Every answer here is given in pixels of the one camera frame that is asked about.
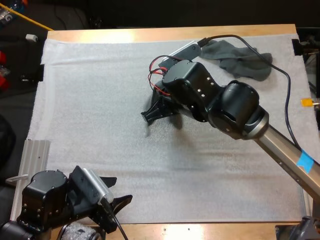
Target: red wire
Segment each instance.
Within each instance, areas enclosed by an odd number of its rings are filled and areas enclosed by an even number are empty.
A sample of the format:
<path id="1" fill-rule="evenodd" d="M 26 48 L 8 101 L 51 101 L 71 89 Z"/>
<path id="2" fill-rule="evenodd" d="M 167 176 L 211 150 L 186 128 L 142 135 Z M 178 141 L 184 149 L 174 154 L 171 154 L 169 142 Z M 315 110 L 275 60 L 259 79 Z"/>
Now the red wire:
<path id="1" fill-rule="evenodd" d="M 157 89 L 160 93 L 162 93 L 163 95 L 170 96 L 169 93 L 167 93 L 167 92 L 165 92 L 165 91 L 162 91 L 158 86 L 156 86 L 155 84 L 153 84 L 153 83 L 151 82 L 151 75 L 154 74 L 154 73 L 155 73 L 155 72 L 150 72 L 150 73 L 148 74 L 149 83 L 150 83 L 155 89 Z"/>
<path id="2" fill-rule="evenodd" d="M 156 57 L 156 58 L 151 62 L 150 67 L 149 67 L 148 80 L 149 80 L 149 83 L 150 83 L 155 89 L 157 89 L 160 93 L 162 93 L 162 94 L 165 95 L 165 96 L 170 96 L 169 93 L 167 93 L 167 92 L 165 92 L 165 91 L 162 91 L 158 86 L 156 86 L 155 84 L 153 84 L 153 83 L 151 82 L 151 75 L 152 75 L 152 74 L 159 74 L 159 75 L 163 75 L 163 76 L 164 76 L 165 72 L 168 72 L 168 69 L 167 69 L 166 67 L 164 67 L 164 66 L 160 66 L 160 67 L 159 67 L 159 69 L 161 69 L 162 72 L 159 72 L 159 71 L 157 71 L 157 70 L 152 70 L 152 66 L 154 65 L 154 63 L 156 62 L 156 60 L 158 60 L 159 58 L 162 58 L 162 57 L 163 57 L 163 56 L 158 56 L 158 57 Z"/>

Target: white foam sheet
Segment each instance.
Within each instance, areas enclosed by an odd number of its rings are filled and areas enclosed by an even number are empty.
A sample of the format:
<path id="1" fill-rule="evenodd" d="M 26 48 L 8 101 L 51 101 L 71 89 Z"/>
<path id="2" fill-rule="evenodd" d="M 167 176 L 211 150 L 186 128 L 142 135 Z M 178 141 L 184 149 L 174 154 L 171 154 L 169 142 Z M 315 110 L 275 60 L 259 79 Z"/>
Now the white foam sheet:
<path id="1" fill-rule="evenodd" d="M 292 79 L 289 119 L 300 145 L 315 159 L 319 137 L 301 56 L 294 56 L 295 34 L 246 37 Z M 243 47 L 236 39 L 227 41 Z M 117 177 L 116 197 L 132 194 L 119 214 L 122 223 L 211 221 L 300 221 L 302 190 L 253 141 L 233 140 L 188 117 L 157 120 L 150 127 L 141 112 L 151 96 L 151 60 L 189 41 L 131 44 L 75 44 L 46 40 L 44 81 L 38 84 L 29 139 L 51 141 L 47 169 L 68 175 L 76 165 L 100 176 Z M 215 81 L 234 78 L 218 62 L 195 59 Z M 253 86 L 270 124 L 288 138 L 284 104 L 287 79 L 272 70 Z"/>

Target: gray sock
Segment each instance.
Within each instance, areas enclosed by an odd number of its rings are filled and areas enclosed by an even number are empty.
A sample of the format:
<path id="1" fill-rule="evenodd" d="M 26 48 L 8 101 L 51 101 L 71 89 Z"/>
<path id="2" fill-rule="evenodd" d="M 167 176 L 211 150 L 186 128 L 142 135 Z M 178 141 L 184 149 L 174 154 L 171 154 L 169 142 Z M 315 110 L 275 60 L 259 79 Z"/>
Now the gray sock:
<path id="1" fill-rule="evenodd" d="M 271 53 L 262 53 L 261 55 L 272 63 Z M 220 60 L 220 68 L 233 74 L 235 78 L 247 77 L 263 81 L 271 73 L 271 67 L 249 48 L 238 48 L 225 40 L 211 40 L 207 45 L 202 47 L 201 57 L 204 59 Z"/>

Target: yellow tag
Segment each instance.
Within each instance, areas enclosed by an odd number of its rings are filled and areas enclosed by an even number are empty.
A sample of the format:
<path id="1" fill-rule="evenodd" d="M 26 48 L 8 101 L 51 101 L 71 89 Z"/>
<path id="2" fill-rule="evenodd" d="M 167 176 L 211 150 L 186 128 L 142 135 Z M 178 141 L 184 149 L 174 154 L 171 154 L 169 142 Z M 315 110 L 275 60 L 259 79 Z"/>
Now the yellow tag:
<path id="1" fill-rule="evenodd" d="M 302 107 L 312 107 L 314 105 L 314 102 L 311 98 L 302 98 L 301 105 Z"/>

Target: blue tape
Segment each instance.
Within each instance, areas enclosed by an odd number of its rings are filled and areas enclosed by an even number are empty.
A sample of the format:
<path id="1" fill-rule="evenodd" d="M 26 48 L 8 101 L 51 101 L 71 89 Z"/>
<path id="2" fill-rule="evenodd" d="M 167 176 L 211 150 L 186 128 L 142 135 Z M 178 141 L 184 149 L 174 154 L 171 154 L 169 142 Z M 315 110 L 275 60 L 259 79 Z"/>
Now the blue tape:
<path id="1" fill-rule="evenodd" d="M 296 163 L 298 167 L 303 167 L 304 171 L 308 174 L 314 165 L 314 160 L 305 151 L 302 150 L 301 156 Z"/>

